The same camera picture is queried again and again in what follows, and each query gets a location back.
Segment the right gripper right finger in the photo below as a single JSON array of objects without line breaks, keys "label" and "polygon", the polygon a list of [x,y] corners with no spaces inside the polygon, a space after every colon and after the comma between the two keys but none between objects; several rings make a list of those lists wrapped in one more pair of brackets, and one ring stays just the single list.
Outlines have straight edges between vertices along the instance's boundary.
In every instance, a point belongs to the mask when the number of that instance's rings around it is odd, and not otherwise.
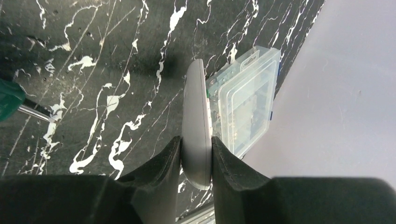
[{"label": "right gripper right finger", "polygon": [[268,178],[212,139],[218,224],[393,224],[396,193],[385,181],[356,177]]}]

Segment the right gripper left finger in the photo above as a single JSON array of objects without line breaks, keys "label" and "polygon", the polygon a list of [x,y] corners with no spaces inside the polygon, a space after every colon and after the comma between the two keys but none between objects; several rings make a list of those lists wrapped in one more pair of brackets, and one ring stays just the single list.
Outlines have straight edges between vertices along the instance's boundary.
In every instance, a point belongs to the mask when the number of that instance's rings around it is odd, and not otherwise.
[{"label": "right gripper left finger", "polygon": [[105,175],[14,175],[0,180],[3,224],[173,224],[181,138],[134,171]]}]

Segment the white remote control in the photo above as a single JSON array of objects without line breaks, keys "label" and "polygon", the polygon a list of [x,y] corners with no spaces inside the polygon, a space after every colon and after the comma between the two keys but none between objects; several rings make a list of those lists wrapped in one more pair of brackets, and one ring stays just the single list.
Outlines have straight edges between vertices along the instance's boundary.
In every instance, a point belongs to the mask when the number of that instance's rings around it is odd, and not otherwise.
[{"label": "white remote control", "polygon": [[212,179],[212,136],[203,60],[188,67],[184,85],[181,163],[187,180],[199,190],[208,190]]}]

